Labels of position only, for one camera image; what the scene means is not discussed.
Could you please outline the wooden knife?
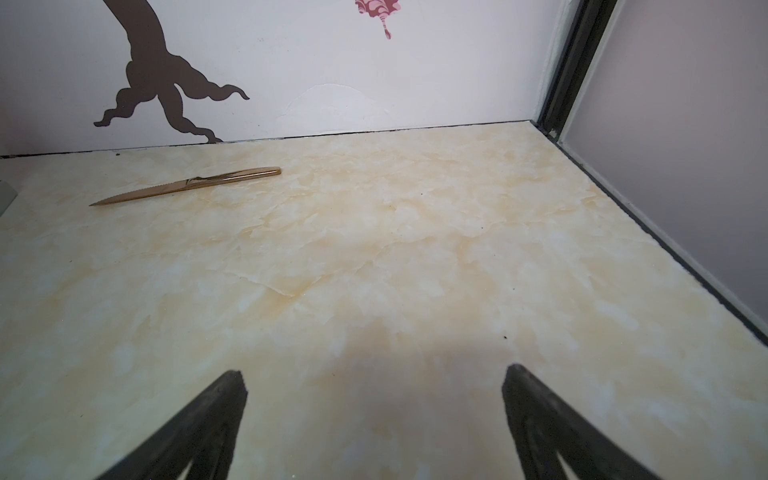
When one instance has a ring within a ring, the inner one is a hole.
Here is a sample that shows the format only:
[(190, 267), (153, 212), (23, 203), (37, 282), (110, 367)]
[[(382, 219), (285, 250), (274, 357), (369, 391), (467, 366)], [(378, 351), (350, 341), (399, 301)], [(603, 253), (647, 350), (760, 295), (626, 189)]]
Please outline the wooden knife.
[(179, 180), (172, 183), (156, 185), (153, 187), (142, 188), (135, 191), (126, 192), (105, 198), (92, 203), (92, 206), (104, 206), (117, 203), (123, 203), (144, 198), (163, 196), (177, 192), (191, 191), (201, 188), (239, 183), (244, 181), (257, 180), (278, 176), (282, 173), (280, 167), (259, 167), (253, 169), (240, 170), (209, 177), (193, 177), (185, 180)]

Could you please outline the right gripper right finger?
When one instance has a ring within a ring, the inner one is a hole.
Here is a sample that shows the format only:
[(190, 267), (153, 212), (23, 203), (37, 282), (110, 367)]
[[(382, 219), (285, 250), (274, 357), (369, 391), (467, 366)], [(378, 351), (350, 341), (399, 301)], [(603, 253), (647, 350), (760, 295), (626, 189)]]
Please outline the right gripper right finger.
[(507, 424), (527, 479), (655, 479), (521, 364), (502, 385)]

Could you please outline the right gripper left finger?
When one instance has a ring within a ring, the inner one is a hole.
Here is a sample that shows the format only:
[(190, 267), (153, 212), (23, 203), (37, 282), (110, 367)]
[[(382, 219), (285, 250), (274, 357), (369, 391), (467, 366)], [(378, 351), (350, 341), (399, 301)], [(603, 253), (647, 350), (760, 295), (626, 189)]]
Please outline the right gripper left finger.
[(225, 479), (233, 461), (248, 391), (228, 370), (102, 479)]

